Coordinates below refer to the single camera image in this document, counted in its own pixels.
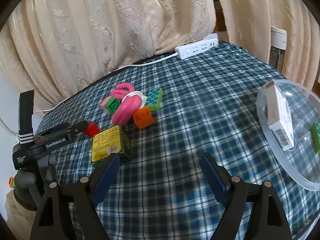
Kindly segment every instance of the white cord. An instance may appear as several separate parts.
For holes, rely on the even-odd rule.
[[[174,53],[174,54],[171,54],[171,55],[169,55],[169,56],[167,56],[167,57],[163,57],[163,58],[161,58],[161,59],[157,59],[157,60],[151,61],[151,62],[149,62],[149,63],[138,64],[138,65],[135,65],[135,64],[126,65],[126,66],[122,66],[122,67],[120,67],[120,68],[118,68],[118,69],[116,69],[116,70],[119,70],[119,69],[122,69],[122,68],[125,68],[125,67],[148,66],[148,65],[151,65],[151,64],[153,64],[153,63],[157,63],[157,62],[166,60],[166,59],[168,59],[168,58],[175,57],[175,56],[177,56],[177,55],[178,55],[178,53]],[[34,112],[48,112],[48,111],[52,111],[52,110],[54,110],[58,105],[62,104],[64,101],[66,101],[67,99],[69,99],[69,98],[64,99],[63,101],[61,101],[59,104],[57,104],[57,105],[56,105],[54,108],[52,108],[52,109],[48,109],[48,110],[33,110],[33,111],[34,111]]]
[[[2,128],[9,134],[15,136],[15,137],[18,137],[18,133],[12,131],[5,123],[4,121],[0,118],[0,125],[2,126]]]
[[[148,65],[151,65],[151,64],[153,64],[153,63],[157,63],[157,62],[160,62],[160,61],[163,61],[163,60],[169,59],[169,58],[171,58],[171,57],[175,57],[175,56],[177,56],[177,55],[178,55],[178,53],[173,53],[173,54],[171,54],[171,55],[169,55],[169,56],[167,56],[167,57],[163,57],[163,58],[161,58],[161,59],[157,59],[157,60],[155,60],[155,61],[151,61],[151,62],[149,62],[149,63],[143,63],[143,64],[138,64],[138,65],[131,64],[131,65],[126,65],[126,66],[120,67],[120,68],[118,68],[118,69],[122,69],[122,68],[125,68],[125,67],[141,67],[141,66],[148,66]]]
[[[62,104],[64,101],[66,101],[67,99],[69,98],[66,98],[64,100],[62,100],[59,104],[57,104],[54,108],[52,109],[48,109],[48,110],[33,110],[34,112],[48,112],[48,111],[52,111],[53,109],[55,109],[58,105]]]

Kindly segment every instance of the green box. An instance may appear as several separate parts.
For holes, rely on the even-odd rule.
[[[158,111],[162,100],[162,88],[152,88],[147,94],[147,100],[144,104],[150,111]]]
[[[91,164],[96,167],[104,162],[110,153],[118,154],[121,163],[132,160],[130,141],[122,124],[111,126],[94,136]]]
[[[312,141],[314,144],[315,152],[320,154],[320,123],[315,122],[311,126]]]
[[[109,111],[110,114],[114,114],[120,106],[120,101],[116,98],[110,98],[104,107]]]

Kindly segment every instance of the pink foam piece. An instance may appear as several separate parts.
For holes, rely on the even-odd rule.
[[[100,104],[101,108],[103,109],[103,111],[105,111],[105,113],[109,114],[109,111],[104,107],[104,105],[109,101],[111,97],[106,97],[105,100],[102,101],[102,103]]]
[[[141,98],[137,95],[127,97],[115,111],[111,117],[114,124],[122,123],[127,125],[133,114],[139,109],[141,105]]]
[[[118,99],[122,100],[127,94],[133,92],[135,89],[133,85],[130,83],[120,83],[116,85],[116,89],[111,91],[111,96]]]

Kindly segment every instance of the red lego block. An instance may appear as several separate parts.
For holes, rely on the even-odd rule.
[[[155,120],[153,119],[151,112],[147,106],[137,110],[133,114],[133,120],[136,126],[141,130],[149,125],[152,125]]]
[[[83,133],[91,138],[93,138],[96,134],[100,133],[99,128],[93,122],[88,122],[89,126],[87,130],[83,131]]]

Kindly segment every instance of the yellow label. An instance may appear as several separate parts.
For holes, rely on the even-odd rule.
[[[94,136],[91,160],[92,162],[96,162],[108,157],[110,153],[119,153],[120,151],[120,126],[115,125]]]

